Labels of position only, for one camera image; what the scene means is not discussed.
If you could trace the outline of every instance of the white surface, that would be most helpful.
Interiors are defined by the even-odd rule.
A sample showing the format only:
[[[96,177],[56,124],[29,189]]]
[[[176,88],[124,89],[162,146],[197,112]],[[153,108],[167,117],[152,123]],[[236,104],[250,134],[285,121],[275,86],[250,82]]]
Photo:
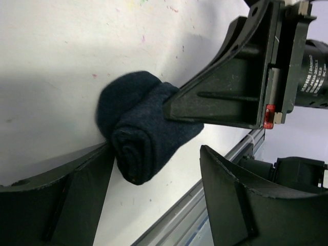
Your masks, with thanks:
[[[0,0],[0,183],[103,142],[101,89],[147,70],[183,85],[216,54],[243,0]],[[248,132],[206,126],[137,187],[114,168],[94,245],[129,245],[200,179],[199,148],[226,154]]]

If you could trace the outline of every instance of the paint speck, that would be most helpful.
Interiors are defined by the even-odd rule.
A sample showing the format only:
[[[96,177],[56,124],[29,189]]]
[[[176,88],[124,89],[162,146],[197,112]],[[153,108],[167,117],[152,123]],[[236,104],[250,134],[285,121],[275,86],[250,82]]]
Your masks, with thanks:
[[[171,9],[172,11],[174,11],[175,13],[179,13],[179,10],[178,10],[178,9],[174,9],[174,8],[172,8],[171,6],[170,6],[170,9]]]
[[[140,0],[140,5],[143,5],[145,2],[148,2],[148,0]]]

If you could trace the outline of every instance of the folded fabric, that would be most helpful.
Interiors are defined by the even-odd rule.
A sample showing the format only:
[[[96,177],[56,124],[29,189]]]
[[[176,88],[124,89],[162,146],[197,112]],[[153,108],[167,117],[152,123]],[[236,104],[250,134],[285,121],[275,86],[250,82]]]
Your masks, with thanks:
[[[102,135],[110,136],[119,118],[137,105],[161,81],[146,71],[126,74],[106,86],[100,94],[96,123]]]
[[[123,177],[141,185],[158,173],[180,146],[198,135],[203,124],[166,120],[162,105],[179,89],[169,83],[158,83],[159,79],[147,72],[133,74],[119,78],[113,82],[115,86],[111,83],[104,89],[110,89],[111,96],[100,97],[98,109],[101,111],[98,110],[97,118],[101,120],[97,123],[115,149]],[[135,91],[122,89],[128,84]]]

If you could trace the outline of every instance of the black plastic bracket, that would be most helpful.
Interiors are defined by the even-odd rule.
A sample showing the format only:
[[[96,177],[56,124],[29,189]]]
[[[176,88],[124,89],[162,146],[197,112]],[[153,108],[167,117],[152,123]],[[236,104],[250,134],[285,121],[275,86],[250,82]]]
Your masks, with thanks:
[[[248,17],[230,24],[213,61],[165,103],[167,119],[259,129],[283,123],[292,111],[298,86],[293,75],[315,19],[311,4],[248,4]]]
[[[10,246],[90,246],[108,188],[108,145],[43,174],[0,187],[0,242]]]

